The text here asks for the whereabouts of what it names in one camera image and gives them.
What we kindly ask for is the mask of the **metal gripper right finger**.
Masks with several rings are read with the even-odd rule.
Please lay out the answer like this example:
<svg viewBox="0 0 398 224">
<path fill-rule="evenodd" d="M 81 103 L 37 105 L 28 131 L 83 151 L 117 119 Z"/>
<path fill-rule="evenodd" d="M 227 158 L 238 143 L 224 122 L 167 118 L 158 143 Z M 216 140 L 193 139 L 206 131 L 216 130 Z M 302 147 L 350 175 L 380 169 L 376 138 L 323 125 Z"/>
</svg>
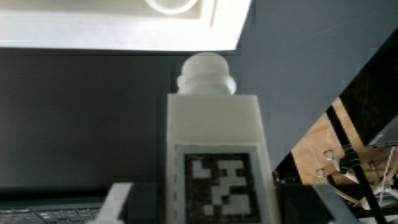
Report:
<svg viewBox="0 0 398 224">
<path fill-rule="evenodd" d="M 314 185 L 312 188 L 332 216 L 327 224 L 360 224 L 332 187 L 328 185 Z"/>
</svg>

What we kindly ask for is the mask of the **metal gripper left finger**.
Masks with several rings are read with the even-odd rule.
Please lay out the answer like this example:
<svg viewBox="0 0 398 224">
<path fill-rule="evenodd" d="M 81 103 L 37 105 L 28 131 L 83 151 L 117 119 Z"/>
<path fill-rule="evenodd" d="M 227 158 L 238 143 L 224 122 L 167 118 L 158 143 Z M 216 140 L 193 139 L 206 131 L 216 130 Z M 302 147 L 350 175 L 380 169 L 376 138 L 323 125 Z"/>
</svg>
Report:
<svg viewBox="0 0 398 224">
<path fill-rule="evenodd" d="M 94 219 L 94 224 L 124 224 L 119 215 L 122 212 L 131 186 L 133 183 L 129 182 L 115 183 L 112 185 L 99 213 Z"/>
</svg>

